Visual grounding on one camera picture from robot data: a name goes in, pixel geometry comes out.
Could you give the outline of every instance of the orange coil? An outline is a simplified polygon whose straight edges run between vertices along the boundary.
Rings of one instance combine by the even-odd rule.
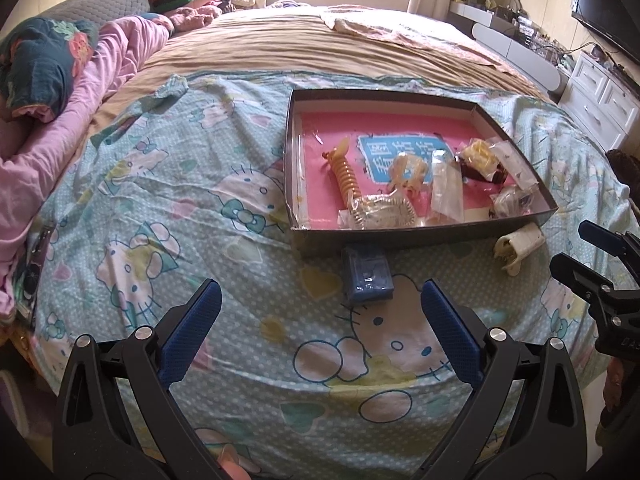
[[[351,209],[349,198],[352,200],[360,198],[362,197],[362,193],[360,192],[360,186],[356,179],[356,173],[346,158],[348,151],[349,139],[345,137],[341,140],[340,144],[330,152],[324,152],[322,157],[329,162],[329,166],[334,172],[345,207]]]

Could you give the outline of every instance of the blue label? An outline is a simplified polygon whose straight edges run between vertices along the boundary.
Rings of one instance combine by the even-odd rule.
[[[429,165],[429,173],[425,182],[431,181],[431,152],[433,150],[446,150],[452,155],[447,144],[439,137],[419,135],[395,135],[395,136],[360,136],[358,137],[360,151],[364,155],[367,172],[373,182],[386,184],[389,179],[389,167],[398,153],[411,153],[423,158]],[[404,174],[409,178],[411,172]]]

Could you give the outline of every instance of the gray quilted headboard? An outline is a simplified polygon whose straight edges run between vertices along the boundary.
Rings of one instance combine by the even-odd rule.
[[[40,16],[65,22],[91,20],[101,27],[111,20],[149,11],[149,0],[66,0]]]

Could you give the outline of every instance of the drawer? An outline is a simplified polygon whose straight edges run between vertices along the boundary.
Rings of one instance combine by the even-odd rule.
[[[570,83],[562,94],[560,105],[588,128],[585,133],[599,143],[603,150],[609,151],[619,148],[626,135],[619,126],[598,109],[598,105],[586,94],[587,92],[580,86]]]
[[[572,79],[580,83],[580,85],[599,101],[604,92],[605,86],[609,78],[600,71],[595,62],[591,62],[588,58],[580,56],[575,66]]]
[[[607,83],[602,99],[600,99],[600,108],[622,126],[627,133],[631,131],[638,119],[638,104],[633,101],[628,92],[625,92],[611,80]]]

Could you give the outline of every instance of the cardboard box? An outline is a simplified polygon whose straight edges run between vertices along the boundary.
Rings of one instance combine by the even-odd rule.
[[[452,152],[456,147],[450,144],[460,139],[466,142],[473,137],[507,140],[538,181],[532,212],[514,218],[490,219],[488,207],[482,202],[490,199],[480,197],[477,200],[484,205],[474,207],[477,193],[472,190],[470,197],[467,196],[465,186],[465,222],[462,224],[388,230],[340,229],[337,210],[344,206],[340,207],[335,177],[319,153],[330,151],[344,136],[357,139],[357,147],[352,146],[348,159],[356,169],[361,187],[367,187],[362,189],[363,194],[376,192],[372,190],[376,187],[377,192],[386,192],[386,185],[380,179],[393,153],[379,158],[372,153],[389,154],[394,146],[402,151],[411,151],[415,146],[421,150],[425,143],[437,148],[438,139],[445,141]],[[558,209],[529,161],[489,114],[479,105],[452,98],[379,90],[295,90],[289,104],[284,159],[291,243],[302,256],[337,253],[346,244],[355,242],[399,249],[497,238],[530,222],[542,226]]]

